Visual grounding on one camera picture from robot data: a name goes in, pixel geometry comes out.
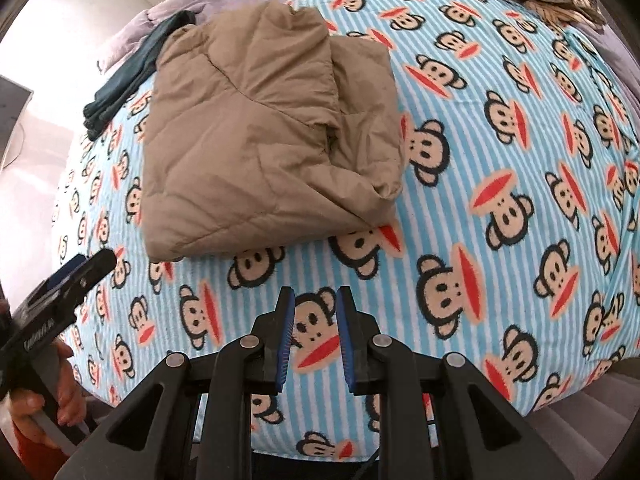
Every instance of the red sleeve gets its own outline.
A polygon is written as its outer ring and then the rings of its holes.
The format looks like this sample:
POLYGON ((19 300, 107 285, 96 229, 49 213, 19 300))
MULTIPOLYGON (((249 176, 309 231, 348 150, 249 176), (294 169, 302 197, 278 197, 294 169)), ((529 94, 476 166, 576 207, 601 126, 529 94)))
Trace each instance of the red sleeve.
POLYGON ((26 438, 14 426, 18 442, 18 455, 33 480, 53 480, 53 477, 66 462, 67 456, 59 449, 51 449, 44 444, 36 444, 26 438))

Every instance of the brown puffer jacket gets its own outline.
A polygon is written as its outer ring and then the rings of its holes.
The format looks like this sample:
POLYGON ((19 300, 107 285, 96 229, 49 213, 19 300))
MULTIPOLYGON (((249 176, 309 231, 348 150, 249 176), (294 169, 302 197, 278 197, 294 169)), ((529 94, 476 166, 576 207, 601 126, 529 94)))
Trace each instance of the brown puffer jacket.
POLYGON ((153 261, 390 223, 404 156, 388 51, 268 2, 178 30, 146 122, 153 261))

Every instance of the human hand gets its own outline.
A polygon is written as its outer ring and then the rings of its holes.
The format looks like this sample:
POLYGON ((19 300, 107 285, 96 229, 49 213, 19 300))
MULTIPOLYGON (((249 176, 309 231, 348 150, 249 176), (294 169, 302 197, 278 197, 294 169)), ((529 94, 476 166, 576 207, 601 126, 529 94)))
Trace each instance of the human hand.
MULTIPOLYGON (((74 426, 84 420, 86 416, 86 401, 82 396, 80 385, 74 379, 74 371, 67 359, 72 357, 73 350, 56 339, 53 345, 60 357, 60 376, 58 378, 58 391, 56 400, 59 405, 58 425, 74 426)), ((42 431, 30 415, 41 410, 44 406, 44 398, 38 394, 18 388, 11 391, 7 408, 15 427, 26 438, 36 444, 44 444, 47 447, 58 446, 42 431)))

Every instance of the silver screw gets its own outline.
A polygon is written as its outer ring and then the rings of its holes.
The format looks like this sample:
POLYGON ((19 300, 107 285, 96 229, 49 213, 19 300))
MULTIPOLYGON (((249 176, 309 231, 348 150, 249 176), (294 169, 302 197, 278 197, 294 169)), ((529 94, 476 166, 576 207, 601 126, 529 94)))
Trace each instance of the silver screw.
POLYGON ((380 346, 381 348, 386 348, 391 346, 393 340, 386 334, 376 334, 373 336, 373 344, 375 346, 380 346))
POLYGON ((166 357, 165 362, 169 368, 177 368, 184 363, 184 355, 174 352, 166 357))
POLYGON ((447 363, 454 368, 462 368, 465 365, 465 362, 465 357, 457 352, 452 352, 447 356, 447 363))
POLYGON ((246 335, 240 340, 242 348, 255 348, 260 344, 260 339, 255 335, 246 335))

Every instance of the monkey print blanket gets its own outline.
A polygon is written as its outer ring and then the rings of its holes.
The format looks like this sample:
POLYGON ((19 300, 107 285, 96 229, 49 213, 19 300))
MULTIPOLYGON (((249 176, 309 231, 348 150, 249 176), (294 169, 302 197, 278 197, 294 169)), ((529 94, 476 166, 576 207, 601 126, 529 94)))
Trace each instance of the monkey print blanket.
POLYGON ((168 351, 248 333, 290 285, 289 377, 280 396, 253 398, 254 449, 360 460, 378 446, 379 404, 344 382, 341 285, 416 351, 466 355, 523 414, 640 354, 637 125, 585 36, 505 0, 290 4, 390 51, 408 159, 397 221, 151 264, 139 227, 150 78, 100 139, 74 142, 57 196, 57 265, 118 255, 65 333, 78 381, 117 404, 168 351))

